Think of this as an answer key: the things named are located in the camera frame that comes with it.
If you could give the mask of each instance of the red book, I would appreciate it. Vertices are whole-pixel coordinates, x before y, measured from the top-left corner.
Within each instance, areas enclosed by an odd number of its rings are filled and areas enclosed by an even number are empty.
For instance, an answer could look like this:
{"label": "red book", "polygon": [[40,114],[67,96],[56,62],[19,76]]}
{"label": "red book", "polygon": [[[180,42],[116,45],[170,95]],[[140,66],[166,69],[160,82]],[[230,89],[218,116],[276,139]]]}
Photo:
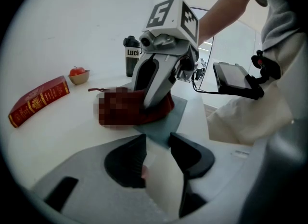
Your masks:
{"label": "red book", "polygon": [[32,115],[55,100],[69,94],[64,76],[50,80],[22,96],[14,105],[9,119],[14,127],[19,127]]}

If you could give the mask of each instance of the beige pants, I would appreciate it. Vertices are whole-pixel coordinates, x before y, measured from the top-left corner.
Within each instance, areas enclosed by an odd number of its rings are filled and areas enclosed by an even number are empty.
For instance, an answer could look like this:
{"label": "beige pants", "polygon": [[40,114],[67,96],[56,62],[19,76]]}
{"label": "beige pants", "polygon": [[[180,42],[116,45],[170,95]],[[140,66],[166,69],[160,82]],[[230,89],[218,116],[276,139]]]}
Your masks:
{"label": "beige pants", "polygon": [[276,61],[282,70],[279,80],[270,79],[261,87],[258,100],[240,97],[230,100],[207,118],[211,140],[252,145],[257,139],[274,134],[293,119],[290,108],[277,83],[283,78],[299,48],[306,43],[305,33],[295,33],[263,56]]}

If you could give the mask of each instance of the bowl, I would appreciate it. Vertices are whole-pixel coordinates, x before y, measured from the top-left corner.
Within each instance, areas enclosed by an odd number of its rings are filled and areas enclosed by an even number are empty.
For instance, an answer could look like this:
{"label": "bowl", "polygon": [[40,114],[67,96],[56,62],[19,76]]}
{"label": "bowl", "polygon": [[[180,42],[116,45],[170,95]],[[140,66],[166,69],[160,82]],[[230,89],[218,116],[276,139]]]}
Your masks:
{"label": "bowl", "polygon": [[75,85],[79,85],[88,81],[90,76],[90,70],[86,70],[85,73],[81,73],[75,76],[68,76],[71,82]]}

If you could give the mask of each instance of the black bottle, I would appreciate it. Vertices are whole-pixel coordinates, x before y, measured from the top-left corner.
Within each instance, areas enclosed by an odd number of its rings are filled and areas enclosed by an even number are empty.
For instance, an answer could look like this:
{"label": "black bottle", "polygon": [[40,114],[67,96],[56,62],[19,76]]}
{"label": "black bottle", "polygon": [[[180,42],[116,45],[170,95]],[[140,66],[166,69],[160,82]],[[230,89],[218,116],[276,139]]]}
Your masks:
{"label": "black bottle", "polygon": [[135,37],[129,36],[124,39],[123,45],[125,46],[126,76],[132,77],[134,68],[142,54],[141,44]]}

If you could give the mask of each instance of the gray t-shirt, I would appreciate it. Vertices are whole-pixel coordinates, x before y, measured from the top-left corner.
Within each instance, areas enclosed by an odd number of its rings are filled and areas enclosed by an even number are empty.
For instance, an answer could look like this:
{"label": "gray t-shirt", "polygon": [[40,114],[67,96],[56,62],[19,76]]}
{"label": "gray t-shirt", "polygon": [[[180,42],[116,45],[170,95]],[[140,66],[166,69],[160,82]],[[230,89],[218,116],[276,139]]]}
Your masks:
{"label": "gray t-shirt", "polygon": [[285,0],[256,0],[261,6],[269,4],[269,14],[261,32],[262,48],[266,50],[300,30],[296,14]]}

